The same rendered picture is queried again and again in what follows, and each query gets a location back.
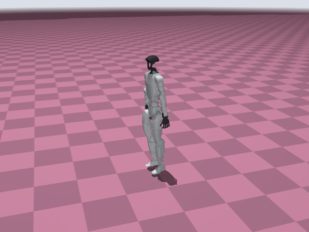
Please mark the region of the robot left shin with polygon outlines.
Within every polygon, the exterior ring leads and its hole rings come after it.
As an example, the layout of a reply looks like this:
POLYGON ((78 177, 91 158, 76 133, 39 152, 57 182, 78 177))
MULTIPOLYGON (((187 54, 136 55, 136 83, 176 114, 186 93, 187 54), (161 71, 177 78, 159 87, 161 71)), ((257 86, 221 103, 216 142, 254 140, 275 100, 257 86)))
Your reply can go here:
POLYGON ((163 167, 163 157, 165 153, 165 141, 164 140, 161 140, 161 143, 159 146, 157 143, 155 144, 155 152, 156 152, 158 166, 162 168, 163 167))

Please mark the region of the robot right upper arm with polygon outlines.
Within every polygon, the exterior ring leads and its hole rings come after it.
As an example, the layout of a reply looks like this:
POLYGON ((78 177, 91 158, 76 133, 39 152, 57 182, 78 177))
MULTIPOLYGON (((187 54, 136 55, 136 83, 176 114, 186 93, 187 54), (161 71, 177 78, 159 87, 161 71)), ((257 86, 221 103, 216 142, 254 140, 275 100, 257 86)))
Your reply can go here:
MULTIPOLYGON (((144 74, 144 78, 146 77, 146 74, 147 74, 147 73, 144 74)), ((145 88, 145 89, 143 90, 143 92, 144 92, 145 94, 147 94, 147 89, 145 88)))

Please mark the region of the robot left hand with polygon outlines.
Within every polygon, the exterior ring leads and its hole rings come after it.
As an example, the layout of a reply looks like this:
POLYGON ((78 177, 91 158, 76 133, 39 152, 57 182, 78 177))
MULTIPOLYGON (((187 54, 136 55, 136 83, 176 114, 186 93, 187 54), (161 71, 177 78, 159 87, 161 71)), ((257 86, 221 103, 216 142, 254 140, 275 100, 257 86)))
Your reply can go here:
POLYGON ((163 128, 169 127, 170 125, 169 125, 168 116, 164 117, 164 114, 162 113, 162 118, 163 118, 163 120, 162 120, 161 125, 163 124, 163 128))

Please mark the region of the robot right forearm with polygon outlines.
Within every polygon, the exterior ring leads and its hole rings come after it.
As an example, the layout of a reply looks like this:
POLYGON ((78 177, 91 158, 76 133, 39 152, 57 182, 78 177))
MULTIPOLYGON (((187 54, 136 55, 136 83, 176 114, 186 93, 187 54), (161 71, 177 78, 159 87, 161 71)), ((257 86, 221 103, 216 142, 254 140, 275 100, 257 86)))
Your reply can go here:
POLYGON ((150 105, 150 99, 148 99, 147 94, 144 93, 145 96, 145 105, 147 104, 148 106, 150 105))

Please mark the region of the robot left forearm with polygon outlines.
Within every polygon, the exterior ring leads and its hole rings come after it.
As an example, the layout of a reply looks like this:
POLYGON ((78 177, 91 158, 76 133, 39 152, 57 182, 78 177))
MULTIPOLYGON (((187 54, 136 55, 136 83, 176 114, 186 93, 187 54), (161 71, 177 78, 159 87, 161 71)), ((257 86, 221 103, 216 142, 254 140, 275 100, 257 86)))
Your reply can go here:
POLYGON ((161 99, 161 102, 160 102, 160 104, 161 104, 161 111, 164 114, 164 117, 166 117, 166 116, 168 116, 167 108, 166 108, 167 107, 166 106, 167 100, 166 100, 164 95, 161 95, 160 99, 161 99))

